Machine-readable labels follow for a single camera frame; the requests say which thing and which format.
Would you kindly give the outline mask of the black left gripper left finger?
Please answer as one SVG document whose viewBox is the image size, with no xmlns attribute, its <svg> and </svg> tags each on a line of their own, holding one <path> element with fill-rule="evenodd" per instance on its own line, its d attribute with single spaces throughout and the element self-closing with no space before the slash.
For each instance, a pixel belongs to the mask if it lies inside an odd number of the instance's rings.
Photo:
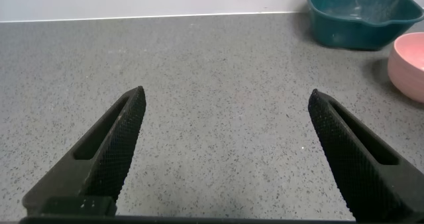
<svg viewBox="0 0 424 224">
<path fill-rule="evenodd" d="M 109 197 L 117 201 L 131 167 L 146 98 L 138 86 L 125 92 L 28 191 L 23 206 L 37 215 L 55 197 Z"/>
</svg>

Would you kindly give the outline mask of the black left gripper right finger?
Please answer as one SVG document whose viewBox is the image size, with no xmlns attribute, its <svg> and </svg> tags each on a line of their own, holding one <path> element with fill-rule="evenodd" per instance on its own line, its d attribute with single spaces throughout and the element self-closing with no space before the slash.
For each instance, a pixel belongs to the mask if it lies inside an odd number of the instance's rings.
<svg viewBox="0 0 424 224">
<path fill-rule="evenodd" d="M 308 111 L 337 187 L 357 222 L 423 222 L 422 172 L 318 89 L 312 91 Z"/>
</svg>

